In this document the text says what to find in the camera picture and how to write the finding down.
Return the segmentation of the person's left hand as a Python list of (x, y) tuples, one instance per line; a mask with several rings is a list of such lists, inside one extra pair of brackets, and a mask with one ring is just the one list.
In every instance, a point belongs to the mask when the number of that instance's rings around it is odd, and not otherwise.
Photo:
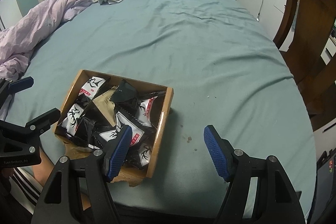
[(45, 183), (53, 171), (54, 164), (42, 149), (40, 149), (40, 158), (41, 163), (38, 165), (33, 165), (32, 169), (35, 180), (37, 180), (41, 186), (45, 186)]

